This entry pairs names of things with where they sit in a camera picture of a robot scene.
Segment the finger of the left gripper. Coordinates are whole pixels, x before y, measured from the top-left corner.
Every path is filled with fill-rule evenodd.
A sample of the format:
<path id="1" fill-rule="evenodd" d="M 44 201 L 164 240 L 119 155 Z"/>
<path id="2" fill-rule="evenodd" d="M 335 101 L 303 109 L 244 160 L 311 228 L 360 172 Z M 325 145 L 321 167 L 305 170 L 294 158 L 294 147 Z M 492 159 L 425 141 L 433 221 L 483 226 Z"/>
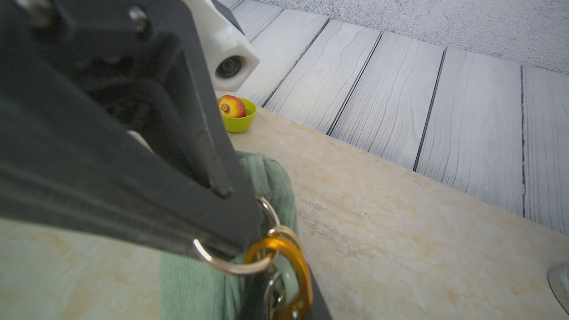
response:
<path id="1" fill-rule="evenodd" d="M 262 209 L 182 0 L 1 0 L 1 217 L 224 259 Z"/>

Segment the orange carabiner clip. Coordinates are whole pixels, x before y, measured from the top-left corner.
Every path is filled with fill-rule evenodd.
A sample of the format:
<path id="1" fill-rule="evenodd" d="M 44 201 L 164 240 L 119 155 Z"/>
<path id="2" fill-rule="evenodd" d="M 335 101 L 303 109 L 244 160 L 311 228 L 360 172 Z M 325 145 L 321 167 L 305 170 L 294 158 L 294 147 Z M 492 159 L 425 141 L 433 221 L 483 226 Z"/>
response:
<path id="1" fill-rule="evenodd" d="M 253 244 L 244 257 L 251 265 L 270 261 L 265 269 L 271 274 L 268 284 L 270 319 L 304 319 L 314 304 L 311 270 L 298 235 L 287 226 L 269 229 L 265 238 Z"/>

